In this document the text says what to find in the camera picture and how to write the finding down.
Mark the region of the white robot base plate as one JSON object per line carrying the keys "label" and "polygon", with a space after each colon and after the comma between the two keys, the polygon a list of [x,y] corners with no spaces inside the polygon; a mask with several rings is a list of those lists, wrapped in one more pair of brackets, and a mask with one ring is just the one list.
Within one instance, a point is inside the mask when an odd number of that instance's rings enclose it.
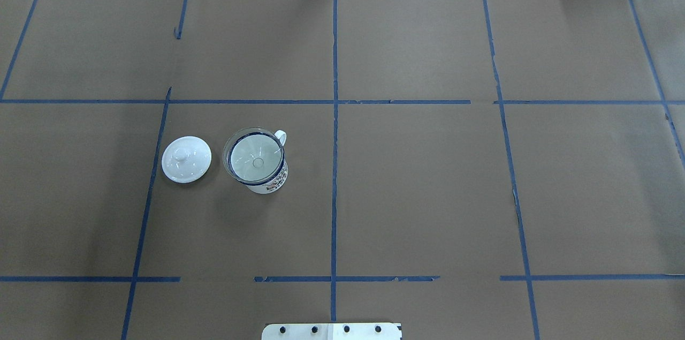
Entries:
{"label": "white robot base plate", "polygon": [[262,339],[402,339],[400,323],[274,323]]}

